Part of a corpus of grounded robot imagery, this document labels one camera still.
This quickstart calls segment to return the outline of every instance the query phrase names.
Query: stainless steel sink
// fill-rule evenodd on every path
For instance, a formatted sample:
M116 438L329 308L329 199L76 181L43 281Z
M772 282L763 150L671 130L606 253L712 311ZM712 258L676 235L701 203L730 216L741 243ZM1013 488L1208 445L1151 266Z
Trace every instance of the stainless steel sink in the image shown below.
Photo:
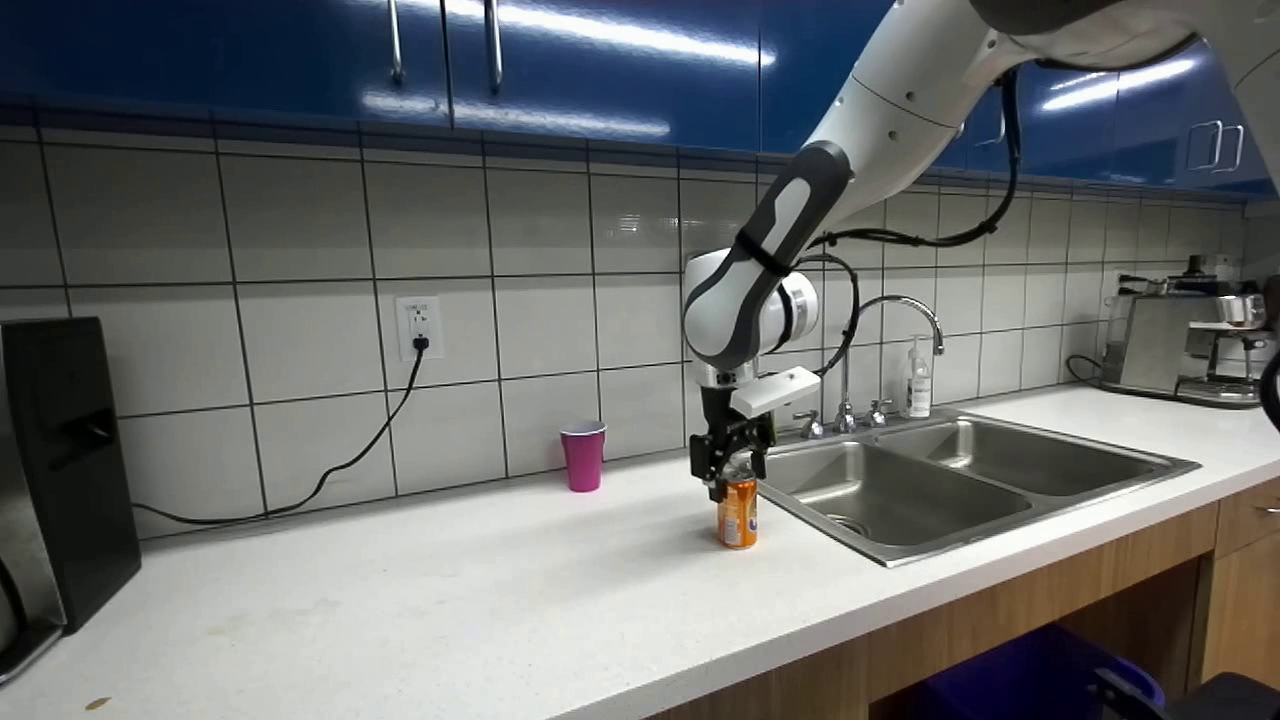
M1039 495L1092 495L1102 488L1181 475L1194 466L1171 454L1034 433L981 415L949 415L918 427L907 422L900 433L879 434L875 445Z
M1193 466L1187 460L1058 433L935 415L781 445L769 450L763 495L840 545L900 563Z

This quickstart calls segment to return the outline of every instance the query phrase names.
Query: black appliance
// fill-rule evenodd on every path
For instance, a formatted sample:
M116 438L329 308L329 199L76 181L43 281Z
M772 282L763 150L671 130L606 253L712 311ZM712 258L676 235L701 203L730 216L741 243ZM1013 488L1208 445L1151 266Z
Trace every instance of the black appliance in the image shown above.
M140 568L101 318L4 323L0 685Z

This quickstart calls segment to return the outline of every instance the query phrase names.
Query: electrical outlet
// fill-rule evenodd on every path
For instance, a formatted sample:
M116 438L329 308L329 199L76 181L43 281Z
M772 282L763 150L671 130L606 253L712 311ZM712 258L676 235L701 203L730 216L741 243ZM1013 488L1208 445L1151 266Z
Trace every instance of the electrical outlet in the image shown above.
M398 318L398 354L412 362L412 339L427 335L427 354L423 359L443 359L443 311L438 297L398 297L395 298L395 318Z

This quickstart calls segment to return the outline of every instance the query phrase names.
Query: kitchen counter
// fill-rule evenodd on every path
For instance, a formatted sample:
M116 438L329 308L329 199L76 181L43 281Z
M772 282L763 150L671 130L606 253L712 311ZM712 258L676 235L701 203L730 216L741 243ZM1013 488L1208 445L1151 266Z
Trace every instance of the kitchen counter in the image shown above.
M535 475L171 539L0 714L646 714L1280 475L1262 411L1092 387L970 411L1203 466L904 568L772 503L723 552L676 454L596 495Z

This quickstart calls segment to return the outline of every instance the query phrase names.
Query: pink cup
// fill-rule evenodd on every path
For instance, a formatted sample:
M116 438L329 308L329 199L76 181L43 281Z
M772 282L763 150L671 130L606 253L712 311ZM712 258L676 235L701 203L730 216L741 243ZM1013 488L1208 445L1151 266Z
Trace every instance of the pink cup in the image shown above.
M573 493L596 493L601 488L601 464L605 464L605 422L573 422L560 433L563 447L563 478Z

